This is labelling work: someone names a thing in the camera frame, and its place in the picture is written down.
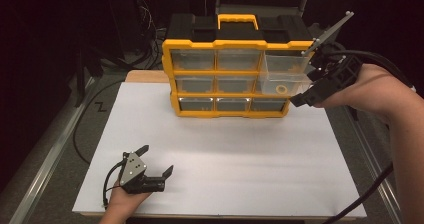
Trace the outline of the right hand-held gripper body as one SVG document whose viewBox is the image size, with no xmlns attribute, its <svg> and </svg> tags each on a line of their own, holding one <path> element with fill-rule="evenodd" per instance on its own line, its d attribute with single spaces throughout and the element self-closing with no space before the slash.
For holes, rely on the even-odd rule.
<svg viewBox="0 0 424 224">
<path fill-rule="evenodd" d="M 358 77 L 361 67 L 359 59 L 352 54 L 346 54 L 346 49 L 332 40 L 339 29 L 353 16 L 352 11 L 346 11 L 344 17 L 314 38 L 312 44 L 301 52 L 302 56 L 312 55 L 309 65 L 313 70 L 323 68 L 326 71 L 321 79 L 315 82 L 310 80 L 311 85 L 308 89 L 316 84 L 325 86 L 328 91 L 327 98 L 353 84 Z"/>
</svg>

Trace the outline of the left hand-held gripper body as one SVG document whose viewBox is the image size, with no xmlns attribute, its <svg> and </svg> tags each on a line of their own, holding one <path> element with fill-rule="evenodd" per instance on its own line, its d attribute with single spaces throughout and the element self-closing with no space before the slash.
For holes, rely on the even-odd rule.
<svg viewBox="0 0 424 224">
<path fill-rule="evenodd" d="M 124 164 L 118 176 L 119 186 L 128 194 L 163 192 L 166 178 L 146 176 L 147 165 L 141 159 L 142 155 L 141 151 L 124 154 Z"/>
</svg>

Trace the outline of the clear plastic pull-out drawer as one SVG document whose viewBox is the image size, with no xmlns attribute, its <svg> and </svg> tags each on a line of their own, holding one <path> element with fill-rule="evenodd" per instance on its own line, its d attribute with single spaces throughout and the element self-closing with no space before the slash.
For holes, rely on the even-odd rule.
<svg viewBox="0 0 424 224">
<path fill-rule="evenodd" d="M 271 55 L 263 56 L 259 74 L 259 91 L 264 95 L 294 96 L 302 92 L 311 83 L 305 70 L 309 57 L 302 55 Z M 277 94 L 275 88 L 284 85 L 288 92 Z"/>
</svg>

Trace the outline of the yellow black organizer cabinet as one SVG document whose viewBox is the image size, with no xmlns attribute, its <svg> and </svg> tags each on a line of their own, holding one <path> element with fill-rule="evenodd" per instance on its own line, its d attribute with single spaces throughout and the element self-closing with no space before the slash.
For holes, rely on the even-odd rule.
<svg viewBox="0 0 424 224">
<path fill-rule="evenodd" d="M 190 74 L 190 71 L 174 71 L 172 50 L 223 50 L 255 49 L 263 56 L 301 55 L 312 44 L 312 36 L 297 15 L 280 15 L 264 18 L 254 14 L 218 14 L 214 17 L 200 17 L 192 14 L 175 14 L 171 17 L 165 40 L 162 44 L 162 63 L 170 83 L 170 102 L 180 117 L 283 117 L 290 106 L 289 96 L 264 95 L 284 98 L 286 104 L 282 112 L 212 112 L 180 111 L 175 85 L 175 74 Z"/>
</svg>

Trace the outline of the person's right hand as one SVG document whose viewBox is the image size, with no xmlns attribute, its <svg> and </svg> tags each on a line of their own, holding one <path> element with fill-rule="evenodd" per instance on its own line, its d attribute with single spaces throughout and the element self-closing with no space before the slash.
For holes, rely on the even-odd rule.
<svg viewBox="0 0 424 224">
<path fill-rule="evenodd" d="M 364 64 L 354 84 L 314 104 L 314 107 L 331 108 L 345 105 L 386 119 L 390 112 L 387 104 L 393 99 L 393 93 L 401 87 L 402 82 L 384 68 Z"/>
</svg>

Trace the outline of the person's left hand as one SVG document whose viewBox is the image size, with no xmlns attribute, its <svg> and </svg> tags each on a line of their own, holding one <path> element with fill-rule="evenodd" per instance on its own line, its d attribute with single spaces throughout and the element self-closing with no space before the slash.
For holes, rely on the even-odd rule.
<svg viewBox="0 0 424 224">
<path fill-rule="evenodd" d="M 109 204 L 104 215 L 130 218 L 149 196 L 150 193 L 128 194 L 122 187 L 116 187 L 111 192 Z"/>
</svg>

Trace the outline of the black stand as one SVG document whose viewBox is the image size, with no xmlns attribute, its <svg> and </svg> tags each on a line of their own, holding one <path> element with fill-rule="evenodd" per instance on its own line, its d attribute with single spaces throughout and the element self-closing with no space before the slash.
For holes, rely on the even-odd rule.
<svg viewBox="0 0 424 224">
<path fill-rule="evenodd" d="M 86 96 L 86 74 L 91 77 L 102 77 L 103 69 L 100 64 L 100 56 L 96 48 L 91 46 L 80 46 L 75 54 L 76 64 L 76 90 L 77 101 L 75 106 L 79 107 Z"/>
</svg>

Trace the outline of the grid of closed organizer drawers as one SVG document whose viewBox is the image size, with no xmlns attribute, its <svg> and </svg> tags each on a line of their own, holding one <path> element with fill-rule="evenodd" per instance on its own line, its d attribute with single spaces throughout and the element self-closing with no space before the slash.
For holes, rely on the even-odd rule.
<svg viewBox="0 0 424 224">
<path fill-rule="evenodd" d="M 255 49 L 172 50 L 180 111 L 282 112 L 286 100 L 260 91 L 262 52 Z"/>
</svg>

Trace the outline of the aluminium rail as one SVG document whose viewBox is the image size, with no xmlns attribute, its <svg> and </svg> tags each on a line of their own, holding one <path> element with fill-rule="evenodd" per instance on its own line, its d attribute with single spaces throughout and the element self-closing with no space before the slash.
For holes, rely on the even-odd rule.
<svg viewBox="0 0 424 224">
<path fill-rule="evenodd" d="M 392 163 L 389 128 L 377 117 L 353 108 L 345 108 L 347 117 L 359 141 L 360 151 L 373 179 L 377 179 Z M 397 199 L 394 172 L 387 174 L 377 188 L 393 224 L 402 224 Z"/>
<path fill-rule="evenodd" d="M 46 158 L 40 166 L 28 190 L 23 196 L 15 213 L 13 214 L 9 224 L 27 224 L 32 212 L 41 198 L 44 189 L 46 188 L 59 160 L 67 146 L 67 141 L 76 127 L 77 121 L 82 116 L 82 112 L 88 105 L 88 99 L 94 95 L 94 89 L 99 83 L 98 78 L 90 77 L 86 84 L 83 85 L 83 90 L 86 96 L 82 99 L 81 104 L 75 107 L 72 115 L 69 118 L 64 129 L 61 131 L 57 140 L 53 143 Z"/>
</svg>

